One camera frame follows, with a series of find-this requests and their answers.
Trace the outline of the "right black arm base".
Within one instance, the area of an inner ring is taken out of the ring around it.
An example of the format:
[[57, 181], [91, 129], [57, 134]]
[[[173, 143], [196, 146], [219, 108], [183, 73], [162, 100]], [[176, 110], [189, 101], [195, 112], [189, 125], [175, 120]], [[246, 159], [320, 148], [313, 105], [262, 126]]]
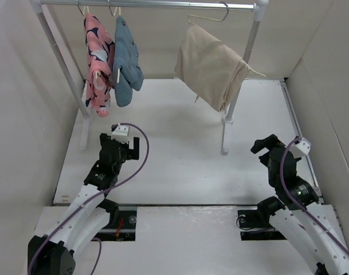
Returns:
[[236, 225], [240, 229], [242, 241], [286, 240], [279, 231], [258, 216], [257, 210], [238, 210]]

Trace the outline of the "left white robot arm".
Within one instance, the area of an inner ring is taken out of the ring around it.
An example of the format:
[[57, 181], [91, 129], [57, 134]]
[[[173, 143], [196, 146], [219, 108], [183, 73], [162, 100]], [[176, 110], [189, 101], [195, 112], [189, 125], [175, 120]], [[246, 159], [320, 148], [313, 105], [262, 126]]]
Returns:
[[100, 135], [99, 158], [64, 215], [41, 237], [28, 244], [28, 274], [73, 274], [76, 259], [105, 226], [119, 220], [118, 204], [107, 195], [119, 186], [118, 176], [128, 160], [138, 160], [140, 139], [129, 147], [129, 126], [118, 125]]

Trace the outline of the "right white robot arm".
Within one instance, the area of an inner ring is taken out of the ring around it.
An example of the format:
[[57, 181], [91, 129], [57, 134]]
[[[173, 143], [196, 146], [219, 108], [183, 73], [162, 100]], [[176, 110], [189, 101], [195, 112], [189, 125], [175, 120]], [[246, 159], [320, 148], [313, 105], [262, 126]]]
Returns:
[[312, 186], [297, 174], [310, 142], [295, 137], [288, 145], [276, 135], [258, 139], [250, 149], [268, 169], [268, 183], [276, 195], [257, 204], [256, 219], [271, 225], [302, 256], [313, 274], [349, 274], [349, 250], [326, 217]]

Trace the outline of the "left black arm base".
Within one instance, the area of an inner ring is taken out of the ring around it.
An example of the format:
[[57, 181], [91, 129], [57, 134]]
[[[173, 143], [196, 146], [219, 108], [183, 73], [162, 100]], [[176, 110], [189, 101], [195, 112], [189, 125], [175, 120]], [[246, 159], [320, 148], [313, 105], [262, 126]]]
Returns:
[[120, 211], [117, 218], [112, 218], [96, 237], [102, 241], [128, 242], [136, 239], [136, 210]]

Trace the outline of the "beige trousers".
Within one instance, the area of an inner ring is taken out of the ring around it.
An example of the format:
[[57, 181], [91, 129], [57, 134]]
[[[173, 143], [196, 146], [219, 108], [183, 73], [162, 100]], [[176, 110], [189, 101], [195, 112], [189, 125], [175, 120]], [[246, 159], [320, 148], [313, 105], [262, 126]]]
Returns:
[[179, 47], [175, 73], [215, 111], [238, 97], [251, 67], [233, 49], [192, 23]]

